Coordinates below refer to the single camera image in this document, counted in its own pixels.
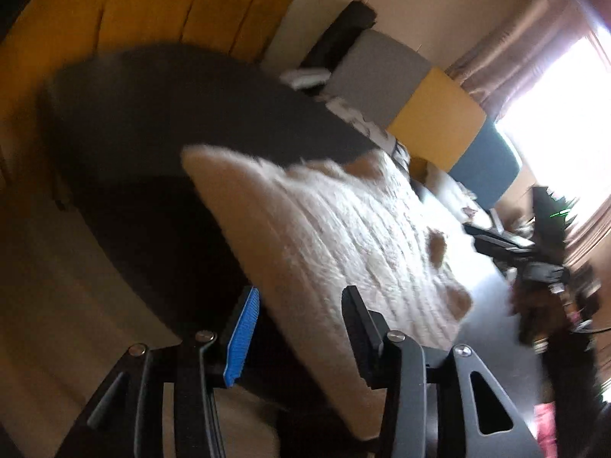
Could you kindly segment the person right hand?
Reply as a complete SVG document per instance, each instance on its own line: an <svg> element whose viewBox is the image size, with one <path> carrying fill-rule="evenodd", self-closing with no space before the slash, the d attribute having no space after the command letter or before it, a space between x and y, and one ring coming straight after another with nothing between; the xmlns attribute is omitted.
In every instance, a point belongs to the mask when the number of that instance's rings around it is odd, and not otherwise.
<svg viewBox="0 0 611 458"><path fill-rule="evenodd" d="M566 312L562 282L552 284L526 280L517 276L512 283L509 308L519 316L519 343L534 347L549 338L569 333L572 321Z"/></svg>

